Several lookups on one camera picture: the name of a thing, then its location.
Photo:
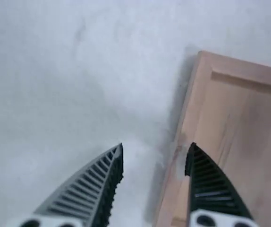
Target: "wooden board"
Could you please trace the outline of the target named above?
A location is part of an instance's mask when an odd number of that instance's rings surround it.
[[[271,67],[199,52],[176,135],[223,169],[260,226],[271,226]],[[186,226],[188,177],[173,156],[154,226]]]

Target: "wood grain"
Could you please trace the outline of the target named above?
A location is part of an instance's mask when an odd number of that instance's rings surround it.
[[[199,52],[189,86],[177,146],[196,142],[227,174],[255,220],[271,226],[271,67]],[[157,227],[186,221],[188,179],[178,180],[174,166],[175,159],[163,186],[162,198],[170,202],[161,199]]]

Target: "wooden panel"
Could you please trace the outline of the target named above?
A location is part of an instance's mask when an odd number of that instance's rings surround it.
[[[200,52],[191,80],[177,145],[195,141],[227,174],[255,220],[271,226],[271,67]],[[176,206],[161,203],[160,210],[172,212],[167,222],[177,225],[186,221],[188,178],[171,175],[167,182],[175,182]]]

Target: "groove on wooden board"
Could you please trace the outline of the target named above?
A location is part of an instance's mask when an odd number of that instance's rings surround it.
[[[224,170],[257,222],[271,226],[271,67],[199,52],[191,81],[177,146],[196,142]],[[186,221],[188,179],[179,182],[170,174],[166,182],[163,196],[171,202],[160,199],[157,227]]]

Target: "wooden plank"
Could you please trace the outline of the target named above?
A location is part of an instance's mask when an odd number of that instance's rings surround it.
[[[189,86],[177,146],[195,141],[224,170],[257,222],[271,226],[271,67],[200,52]],[[161,199],[157,227],[186,221],[188,180],[178,180],[174,166],[175,159],[163,186],[170,206]]]

